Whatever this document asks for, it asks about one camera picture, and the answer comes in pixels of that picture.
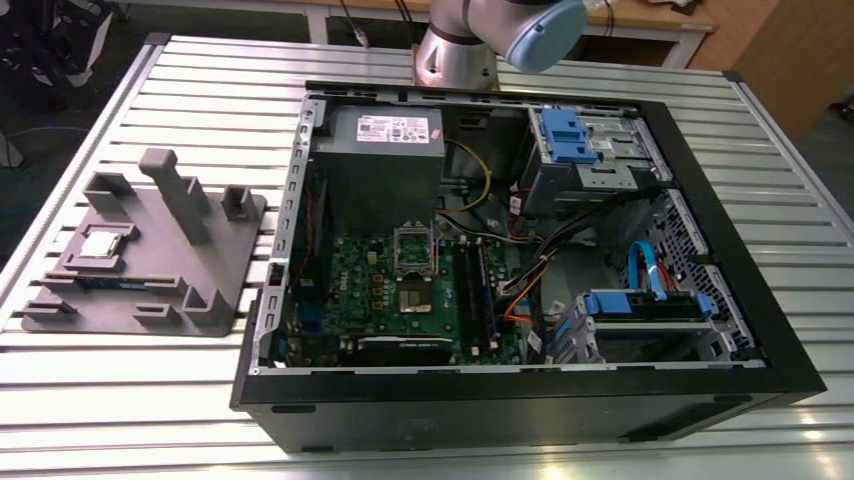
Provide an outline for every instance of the aluminum slotted table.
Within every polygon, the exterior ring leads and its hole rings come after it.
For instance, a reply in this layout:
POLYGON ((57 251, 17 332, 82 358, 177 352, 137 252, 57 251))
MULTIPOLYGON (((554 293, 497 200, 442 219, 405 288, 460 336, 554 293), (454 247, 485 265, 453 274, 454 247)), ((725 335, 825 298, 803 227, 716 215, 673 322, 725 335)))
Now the aluminum slotted table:
POLYGON ((231 335, 27 333, 14 312, 35 297, 31 282, 54 266, 85 215, 82 187, 94 172, 122 172, 147 185, 137 162, 147 146, 166 146, 182 174, 206 187, 247 184, 276 207, 304 82, 412 79, 406 51, 151 38, 0 276, 0 476, 854 476, 854 226, 751 90, 716 72, 566 63, 530 76, 504 65, 501 83, 505 90, 669 104, 831 389, 797 406, 672 443, 286 455, 229 409, 246 312, 266 274, 272 207, 231 335))

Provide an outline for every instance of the ram slot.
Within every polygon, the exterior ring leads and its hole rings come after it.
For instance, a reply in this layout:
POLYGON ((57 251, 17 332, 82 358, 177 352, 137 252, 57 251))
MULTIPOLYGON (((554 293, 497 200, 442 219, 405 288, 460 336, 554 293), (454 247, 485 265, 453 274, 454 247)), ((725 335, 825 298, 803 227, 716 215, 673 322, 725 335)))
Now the ram slot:
POLYGON ((498 343, 494 342, 498 331, 496 326, 496 310, 493 304, 493 287, 490 285, 490 268, 486 262, 486 251, 484 247, 474 246, 472 247, 476 252, 474 254, 478 257, 478 272, 481 276, 481 281, 478 282, 478 286, 481 287, 481 291, 478 294, 478 298, 481 299, 481 323, 484 324, 484 335, 488 339, 488 345, 490 350, 496 350, 498 348, 498 343))
POLYGON ((478 319, 480 269, 477 262, 470 261, 470 250, 466 245, 454 248, 454 286, 457 287, 457 313, 460 322, 460 337, 462 349, 468 354, 478 356, 486 347, 482 338, 478 319))

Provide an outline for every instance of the motherboard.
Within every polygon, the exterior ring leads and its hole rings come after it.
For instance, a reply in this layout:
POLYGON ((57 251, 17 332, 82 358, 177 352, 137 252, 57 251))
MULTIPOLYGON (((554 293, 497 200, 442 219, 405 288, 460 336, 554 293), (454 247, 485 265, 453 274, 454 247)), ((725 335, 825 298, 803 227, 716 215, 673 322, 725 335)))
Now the motherboard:
POLYGON ((521 331, 497 324, 493 309, 509 274, 500 242, 433 240, 421 226, 336 237, 326 303, 297 308, 290 363, 521 363, 521 331))

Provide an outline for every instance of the chip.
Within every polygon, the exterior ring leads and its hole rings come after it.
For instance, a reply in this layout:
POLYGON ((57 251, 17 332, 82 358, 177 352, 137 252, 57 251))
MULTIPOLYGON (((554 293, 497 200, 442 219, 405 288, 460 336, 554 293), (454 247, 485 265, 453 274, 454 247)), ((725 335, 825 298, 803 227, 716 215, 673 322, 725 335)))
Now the chip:
POLYGON ((398 285, 401 313, 433 311, 433 282, 404 282, 398 285))

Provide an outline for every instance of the green circuit board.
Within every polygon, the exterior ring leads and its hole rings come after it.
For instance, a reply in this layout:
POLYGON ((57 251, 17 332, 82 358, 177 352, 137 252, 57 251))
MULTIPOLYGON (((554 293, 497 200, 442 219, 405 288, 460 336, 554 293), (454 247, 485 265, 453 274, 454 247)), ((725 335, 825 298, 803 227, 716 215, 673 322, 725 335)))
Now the green circuit board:
MULTIPOLYGON (((514 330, 496 338, 498 349, 473 355, 462 347, 454 282, 453 248, 457 240, 441 240, 436 246, 394 237, 338 237, 334 240, 330 290, 324 312, 322 331, 302 335, 302 350, 313 366, 336 366, 336 351, 349 336, 394 335, 440 337, 454 341, 452 364, 520 363, 520 333, 514 330), (433 255, 428 248, 434 248, 433 255), (436 257, 434 275, 401 278, 396 275, 396 253, 408 262, 436 257)), ((484 243, 493 287, 509 277, 501 243, 484 243)))

